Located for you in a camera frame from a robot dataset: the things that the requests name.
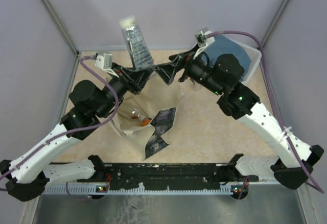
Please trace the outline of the grey tube white cap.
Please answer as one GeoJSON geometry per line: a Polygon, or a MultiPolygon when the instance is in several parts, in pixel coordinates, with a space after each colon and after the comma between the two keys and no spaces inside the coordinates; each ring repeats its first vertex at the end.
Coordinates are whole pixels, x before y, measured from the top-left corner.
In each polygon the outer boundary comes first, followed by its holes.
{"type": "Polygon", "coordinates": [[[135,69],[145,69],[154,66],[154,60],[135,16],[120,19],[119,24],[132,66],[135,69]]]}

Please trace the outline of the clear square bottle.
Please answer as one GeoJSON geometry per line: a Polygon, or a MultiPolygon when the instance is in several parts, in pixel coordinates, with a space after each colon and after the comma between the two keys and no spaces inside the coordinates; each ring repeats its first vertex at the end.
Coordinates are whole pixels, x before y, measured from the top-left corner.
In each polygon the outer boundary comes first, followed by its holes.
{"type": "Polygon", "coordinates": [[[202,85],[196,82],[195,80],[191,79],[191,87],[194,91],[199,91],[202,88],[202,85]]]}

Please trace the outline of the cream canvas tote bag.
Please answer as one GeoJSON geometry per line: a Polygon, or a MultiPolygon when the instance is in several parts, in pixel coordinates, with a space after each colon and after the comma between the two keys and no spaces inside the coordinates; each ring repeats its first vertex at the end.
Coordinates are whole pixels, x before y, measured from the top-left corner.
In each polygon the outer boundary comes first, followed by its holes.
{"type": "Polygon", "coordinates": [[[178,82],[167,85],[154,75],[139,95],[130,92],[124,95],[110,125],[122,139],[140,152],[141,160],[144,161],[172,143],[171,132],[182,98],[183,91],[178,82]],[[135,108],[141,113],[139,119],[131,119],[131,112],[135,108]],[[151,118],[151,122],[141,127],[145,118],[151,118]]]}

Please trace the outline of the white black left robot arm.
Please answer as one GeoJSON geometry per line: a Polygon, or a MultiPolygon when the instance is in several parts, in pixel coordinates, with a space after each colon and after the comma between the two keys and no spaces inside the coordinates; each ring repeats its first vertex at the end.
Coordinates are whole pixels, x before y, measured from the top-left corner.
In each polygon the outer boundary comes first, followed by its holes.
{"type": "Polygon", "coordinates": [[[78,82],[69,94],[74,107],[54,129],[21,157],[1,162],[1,178],[8,179],[5,191],[10,196],[26,202],[52,185],[72,181],[99,182],[106,177],[106,167],[96,155],[59,165],[52,164],[52,160],[102,126],[100,118],[113,119],[123,96],[127,92],[139,94],[153,69],[125,68],[115,63],[113,71],[109,82],[102,80],[103,89],[90,80],[78,82]]]}

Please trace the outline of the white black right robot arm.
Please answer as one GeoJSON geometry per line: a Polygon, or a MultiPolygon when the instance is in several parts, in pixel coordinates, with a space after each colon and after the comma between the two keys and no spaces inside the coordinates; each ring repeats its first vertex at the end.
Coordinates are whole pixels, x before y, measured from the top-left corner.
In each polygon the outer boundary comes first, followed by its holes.
{"type": "Polygon", "coordinates": [[[232,180],[240,181],[246,176],[275,178],[295,190],[309,179],[323,148],[308,145],[278,123],[260,98],[240,82],[244,68],[234,55],[222,54],[214,65],[204,64],[194,53],[180,53],[170,59],[154,68],[167,85],[183,70],[179,82],[190,78],[219,95],[217,104],[222,112],[251,128],[277,154],[268,158],[241,156],[228,168],[232,180]]]}

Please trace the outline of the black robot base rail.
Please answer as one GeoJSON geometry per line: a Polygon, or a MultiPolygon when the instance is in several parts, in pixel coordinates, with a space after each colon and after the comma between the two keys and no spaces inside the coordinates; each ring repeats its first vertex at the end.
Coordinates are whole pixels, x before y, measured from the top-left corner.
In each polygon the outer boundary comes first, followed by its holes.
{"type": "Polygon", "coordinates": [[[136,190],[159,192],[220,190],[232,182],[258,182],[259,177],[241,175],[234,164],[215,163],[113,163],[106,164],[90,179],[81,183],[104,183],[108,190],[136,190]]]}

